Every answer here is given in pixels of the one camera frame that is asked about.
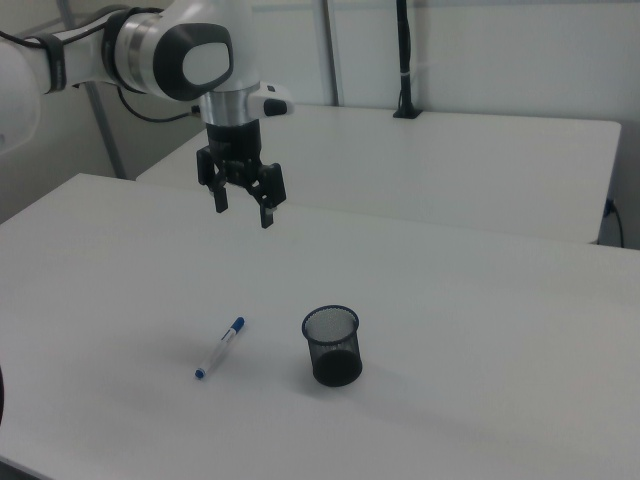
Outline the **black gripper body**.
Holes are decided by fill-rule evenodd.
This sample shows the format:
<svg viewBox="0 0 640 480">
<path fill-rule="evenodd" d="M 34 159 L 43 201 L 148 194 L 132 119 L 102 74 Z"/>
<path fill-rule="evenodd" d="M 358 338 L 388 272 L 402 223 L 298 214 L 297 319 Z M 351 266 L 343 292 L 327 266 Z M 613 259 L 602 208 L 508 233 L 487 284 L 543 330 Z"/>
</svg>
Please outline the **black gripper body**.
<svg viewBox="0 0 640 480">
<path fill-rule="evenodd" d="M 260 122 L 231 127 L 207 125 L 206 131 L 211 155 L 208 183 L 218 174 L 234 185 L 252 186 L 262 165 Z"/>
</svg>

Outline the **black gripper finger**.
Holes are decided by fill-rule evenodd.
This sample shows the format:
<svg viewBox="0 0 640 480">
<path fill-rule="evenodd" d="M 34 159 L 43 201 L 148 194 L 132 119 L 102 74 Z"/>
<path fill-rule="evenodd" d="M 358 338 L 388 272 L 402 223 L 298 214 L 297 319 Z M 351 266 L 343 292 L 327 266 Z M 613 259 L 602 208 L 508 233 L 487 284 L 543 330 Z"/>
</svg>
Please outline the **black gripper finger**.
<svg viewBox="0 0 640 480">
<path fill-rule="evenodd" d="M 196 160 L 199 184 L 208 188 L 214 199 L 216 212 L 224 212 L 228 209 L 224 169 L 218 165 L 209 147 L 198 150 Z"/>
<path fill-rule="evenodd" d="M 259 204 L 261 227 L 269 228 L 278 206 L 287 199 L 281 166 L 278 163 L 259 166 L 249 193 Z"/>
</svg>

